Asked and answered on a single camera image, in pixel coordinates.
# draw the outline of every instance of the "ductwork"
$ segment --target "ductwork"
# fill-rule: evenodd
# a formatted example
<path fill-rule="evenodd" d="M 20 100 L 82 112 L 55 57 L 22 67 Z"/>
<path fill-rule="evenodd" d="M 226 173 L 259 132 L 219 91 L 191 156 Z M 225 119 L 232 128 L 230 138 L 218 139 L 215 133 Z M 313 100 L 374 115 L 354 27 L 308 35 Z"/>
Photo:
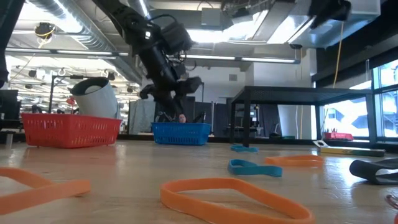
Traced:
<path fill-rule="evenodd" d="M 82 36 L 74 35 L 76 41 L 88 50 L 115 51 L 116 48 L 97 28 L 95 23 L 72 0 L 29 0 L 39 9 L 50 13 L 59 19 L 57 26 L 65 32 L 77 32 Z M 116 67 L 116 70 L 128 81 L 141 84 L 142 76 L 139 71 L 130 66 L 122 58 L 105 60 Z"/>

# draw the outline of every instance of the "wooden table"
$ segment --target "wooden table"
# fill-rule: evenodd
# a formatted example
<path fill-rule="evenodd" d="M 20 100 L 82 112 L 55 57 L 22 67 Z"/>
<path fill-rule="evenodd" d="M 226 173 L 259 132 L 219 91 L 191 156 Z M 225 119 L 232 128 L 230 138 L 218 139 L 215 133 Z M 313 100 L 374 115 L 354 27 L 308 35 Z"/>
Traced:
<path fill-rule="evenodd" d="M 164 207 L 159 200 L 159 185 L 177 179 L 232 177 L 226 168 L 230 159 L 262 164 L 266 156 L 317 153 L 308 146 L 258 145 L 258 154 L 237 153 L 229 147 L 162 146 L 150 141 L 118 141 L 115 146 L 86 149 L 14 144 L 13 149 L 0 149 L 0 166 L 20 167 L 56 182 L 88 179 L 92 191 L 84 197 L 61 199 L 2 216 L 0 223 L 206 223 Z M 322 169 L 284 168 L 282 178 L 237 178 L 304 204 L 315 214 L 317 223 L 393 223 L 397 211 L 387 205 L 384 197 L 398 194 L 398 189 L 369 185 L 352 176 L 348 167 L 354 159 L 379 160 L 329 154 Z M 0 177 L 0 195 L 25 189 Z M 186 194 L 227 207 L 283 216 L 231 190 Z"/>

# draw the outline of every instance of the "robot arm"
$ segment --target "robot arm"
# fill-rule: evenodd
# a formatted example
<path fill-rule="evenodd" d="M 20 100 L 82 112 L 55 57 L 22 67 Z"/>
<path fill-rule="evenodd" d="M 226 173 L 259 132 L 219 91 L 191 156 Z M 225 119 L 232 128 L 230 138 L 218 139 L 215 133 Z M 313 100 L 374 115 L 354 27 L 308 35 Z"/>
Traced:
<path fill-rule="evenodd" d="M 183 114 L 182 98 L 187 93 L 194 93 L 201 83 L 198 77 L 178 81 L 185 73 L 185 66 L 174 63 L 168 57 L 192 47 L 194 42 L 184 26 L 170 15 L 146 19 L 119 1 L 93 2 L 111 19 L 120 36 L 130 46 L 130 56 L 140 56 L 147 70 L 146 77 L 154 82 L 140 92 L 140 97 L 147 98 L 151 94 L 168 111 Z M 171 17 L 173 22 L 161 29 L 152 22 L 160 17 Z M 171 91 L 176 93 L 174 98 L 171 97 Z"/>

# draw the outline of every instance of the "orange rubber band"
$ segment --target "orange rubber band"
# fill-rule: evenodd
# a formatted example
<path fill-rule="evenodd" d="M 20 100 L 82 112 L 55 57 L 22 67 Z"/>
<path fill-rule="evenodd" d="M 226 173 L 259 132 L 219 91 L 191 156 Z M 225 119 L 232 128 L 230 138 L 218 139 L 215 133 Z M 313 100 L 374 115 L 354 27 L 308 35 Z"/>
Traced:
<path fill-rule="evenodd" d="M 272 207 L 278 212 L 292 218 L 276 218 L 255 214 L 233 208 L 221 207 L 209 202 L 178 194 L 184 190 L 233 189 L 251 197 L 258 202 Z M 162 203 L 178 212 L 215 224 L 314 224 L 315 218 L 311 211 L 296 202 L 269 191 L 260 189 L 243 180 L 234 178 L 205 178 L 176 180 L 160 187 Z"/>
<path fill-rule="evenodd" d="M 320 156 L 304 155 L 267 157 L 265 163 L 275 166 L 320 167 L 323 166 L 324 161 Z"/>
<path fill-rule="evenodd" d="M 88 180 L 72 180 L 57 184 L 29 171 L 17 168 L 0 167 L 0 176 L 8 177 L 33 188 L 0 196 L 0 215 L 90 191 Z"/>

